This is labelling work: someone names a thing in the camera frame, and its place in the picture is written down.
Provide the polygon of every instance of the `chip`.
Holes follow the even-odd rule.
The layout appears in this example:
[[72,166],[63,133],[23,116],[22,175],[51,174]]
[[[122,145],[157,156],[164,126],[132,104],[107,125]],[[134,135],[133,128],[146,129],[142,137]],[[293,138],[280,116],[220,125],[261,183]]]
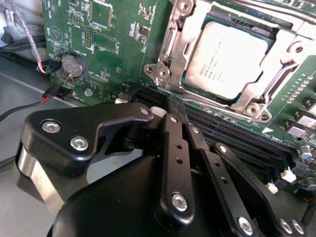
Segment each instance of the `chip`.
[[107,4],[99,0],[93,0],[91,9],[92,20],[94,23],[106,28],[111,26],[113,12],[111,4]]
[[234,99],[262,73],[260,62],[267,49],[263,39],[209,22],[189,65],[186,81],[220,97]]
[[148,36],[149,28],[147,26],[142,26],[139,30],[139,33],[143,36]]

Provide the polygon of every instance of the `white latch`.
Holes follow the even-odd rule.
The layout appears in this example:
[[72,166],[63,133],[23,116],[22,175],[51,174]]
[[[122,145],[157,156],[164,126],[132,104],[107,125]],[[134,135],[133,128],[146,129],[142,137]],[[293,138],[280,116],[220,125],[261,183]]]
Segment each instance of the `white latch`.
[[296,180],[296,175],[293,174],[290,167],[288,167],[288,169],[286,169],[284,172],[281,173],[281,178],[286,180],[289,183],[292,183]]
[[270,190],[272,194],[276,194],[278,192],[277,186],[273,183],[268,183],[266,187]]

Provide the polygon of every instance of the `black connector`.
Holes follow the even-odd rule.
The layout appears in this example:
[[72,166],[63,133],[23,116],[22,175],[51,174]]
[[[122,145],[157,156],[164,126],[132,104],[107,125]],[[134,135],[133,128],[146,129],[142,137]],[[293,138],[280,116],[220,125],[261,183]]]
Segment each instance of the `black connector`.
[[49,98],[54,98],[57,94],[59,89],[61,88],[60,85],[54,85],[50,88],[48,88],[44,94],[42,95],[43,98],[49,97]]
[[45,74],[52,74],[55,71],[61,69],[61,63],[55,60],[47,59],[46,61],[42,62],[43,70]]
[[56,97],[61,99],[61,100],[67,101],[72,97],[73,92],[74,92],[73,90],[70,90],[70,89],[67,89],[64,87],[60,87]]
[[73,95],[73,90],[64,88],[60,85],[54,85],[47,89],[45,93],[42,95],[43,98],[49,97],[54,98],[57,97],[61,100],[69,100]]

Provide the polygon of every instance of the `motherboard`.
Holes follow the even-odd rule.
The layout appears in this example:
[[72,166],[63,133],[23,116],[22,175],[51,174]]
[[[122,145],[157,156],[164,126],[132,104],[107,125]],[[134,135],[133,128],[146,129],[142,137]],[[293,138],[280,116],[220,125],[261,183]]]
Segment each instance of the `motherboard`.
[[316,157],[316,2],[265,1],[279,12],[249,2],[42,0],[48,56],[61,63],[51,80],[88,105],[114,102],[134,84],[175,94],[296,149],[303,171],[293,191],[307,189]]

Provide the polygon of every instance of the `screw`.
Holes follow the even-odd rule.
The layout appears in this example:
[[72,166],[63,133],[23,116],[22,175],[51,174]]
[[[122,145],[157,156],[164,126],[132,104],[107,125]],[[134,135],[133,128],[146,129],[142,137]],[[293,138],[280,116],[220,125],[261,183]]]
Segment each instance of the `screw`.
[[86,89],[86,90],[84,91],[84,95],[90,97],[90,96],[93,95],[93,92],[92,92],[92,90],[90,90],[90,89]]
[[48,133],[57,133],[61,130],[60,125],[52,121],[44,122],[41,127],[43,128],[45,132],[48,132]]
[[177,120],[176,118],[174,118],[174,117],[171,117],[170,119],[171,119],[171,121],[173,121],[173,122],[178,122],[178,120]]
[[70,140],[70,145],[77,151],[85,151],[88,149],[88,141],[83,137],[74,137]]
[[253,234],[253,229],[249,221],[247,221],[244,217],[238,218],[239,226],[242,228],[242,230],[248,235],[251,236]]
[[194,133],[196,133],[196,134],[199,133],[199,131],[198,131],[198,129],[197,129],[196,127],[192,127],[192,131],[193,131]]
[[298,233],[300,233],[302,235],[304,234],[303,228],[295,220],[292,220],[292,224],[293,224],[294,228],[298,231]]
[[158,73],[161,78],[166,78],[169,76],[169,72],[165,68],[160,68]]
[[184,212],[188,209],[188,204],[185,198],[180,194],[174,194],[171,198],[172,204],[174,207],[181,212]]
[[226,153],[226,152],[227,152],[226,148],[223,147],[223,146],[219,146],[219,149],[221,149],[221,151],[222,151],[223,153]]
[[148,114],[149,114],[149,112],[148,112],[147,110],[143,109],[143,108],[140,109],[140,112],[142,112],[142,113],[145,114],[145,115],[148,115]]
[[282,228],[288,233],[288,234],[292,234],[292,228],[289,226],[288,223],[286,223],[286,221],[284,221],[283,219],[280,219],[280,224],[282,226]]

